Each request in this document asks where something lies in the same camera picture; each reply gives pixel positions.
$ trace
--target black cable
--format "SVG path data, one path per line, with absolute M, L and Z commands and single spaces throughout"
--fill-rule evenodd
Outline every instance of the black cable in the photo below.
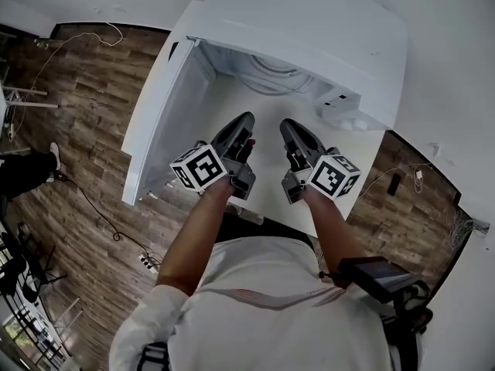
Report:
M 132 242 L 134 242 L 135 244 L 137 244 L 139 247 L 141 247 L 145 251 L 146 258 L 148 258 L 149 260 L 154 260 L 156 263 L 158 263 L 158 265 L 160 265 L 162 263 L 161 261 L 158 261 L 156 258 L 150 256 L 150 254 L 158 254 L 155 251 L 153 251 L 151 247 L 145 246 L 145 245 L 139 243 L 133 237 L 130 237 L 128 234 L 119 231 L 117 229 L 117 227 L 102 212 L 100 212 L 100 210 L 98 210 L 97 207 L 89 200 L 89 198 L 87 197 L 86 193 L 79 186 L 79 184 L 77 184 L 74 180 L 69 179 L 65 175 L 62 175 L 61 173 L 57 173 L 57 175 L 55 177 L 56 177 L 56 179 L 59 179 L 62 182 L 71 182 L 71 183 L 73 183 L 81 191 L 81 193 L 83 194 L 84 198 L 86 198 L 87 202 L 93 207 L 94 211 L 96 213 L 98 213 L 103 218 L 103 220 L 105 220 L 114 229 L 115 232 L 112 235 L 112 239 L 115 242 L 120 241 L 122 239 L 122 237 L 126 237 L 129 240 L 131 240 Z

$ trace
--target person's right arm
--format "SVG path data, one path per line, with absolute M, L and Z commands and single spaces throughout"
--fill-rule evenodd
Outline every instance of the person's right arm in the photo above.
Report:
M 343 258 L 367 257 L 363 245 L 331 199 L 312 187 L 307 187 L 302 197 L 311 210 L 323 257 L 331 274 L 338 273 L 337 267 Z

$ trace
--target wooden floor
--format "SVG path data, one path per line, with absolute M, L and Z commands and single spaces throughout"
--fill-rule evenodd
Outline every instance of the wooden floor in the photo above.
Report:
M 58 110 L 29 109 L 14 142 L 2 150 L 30 145 L 47 151 L 60 146 L 67 174 L 118 229 L 163 254 L 196 201 L 194 195 L 165 188 L 158 200 L 144 199 L 134 208 L 121 201 L 130 158 L 121 152 L 128 122 L 149 70 L 167 35 L 123 28 L 124 40 L 115 47 L 94 36 L 65 44 L 52 58 L 36 87 L 50 92 Z M 97 32 L 110 43 L 118 38 L 109 26 L 63 26 L 49 49 L 31 39 L 18 39 L 9 54 L 8 83 L 30 87 L 60 40 L 81 32 Z M 22 109 L 16 113 L 16 122 Z M 418 161 L 414 152 L 386 135 L 367 183 L 381 172 Z M 440 279 L 452 259 L 445 212 L 453 191 L 438 174 L 423 169 L 425 188 L 414 190 L 410 168 L 395 196 L 386 195 L 391 172 L 356 203 L 349 222 L 372 254 L 383 254 L 425 277 Z M 70 183 L 55 182 L 15 199 L 7 223 L 27 222 L 48 248 L 56 244 L 58 270 L 69 278 L 43 294 L 55 318 L 80 297 L 72 315 L 83 315 L 67 333 L 67 346 L 84 370 L 107 369 L 108 349 L 118 326 L 155 283 L 140 263 L 139 248 L 129 240 L 112 240 L 112 230 Z

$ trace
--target white t-shirt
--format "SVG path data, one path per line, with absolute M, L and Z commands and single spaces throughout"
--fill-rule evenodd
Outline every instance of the white t-shirt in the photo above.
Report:
M 161 285 L 143 298 L 114 338 L 110 370 L 136 370 L 158 341 L 173 371 L 391 370 L 380 318 L 355 298 L 358 287 L 318 273 L 298 240 L 218 243 L 192 297 Z

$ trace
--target foot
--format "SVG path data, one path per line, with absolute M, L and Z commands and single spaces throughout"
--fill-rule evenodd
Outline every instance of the foot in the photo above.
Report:
M 56 169 L 55 170 L 60 170 L 60 152 L 59 152 L 59 146 L 57 143 L 52 142 L 49 145 L 49 152 L 51 152 L 53 155 L 55 155 L 56 158 Z

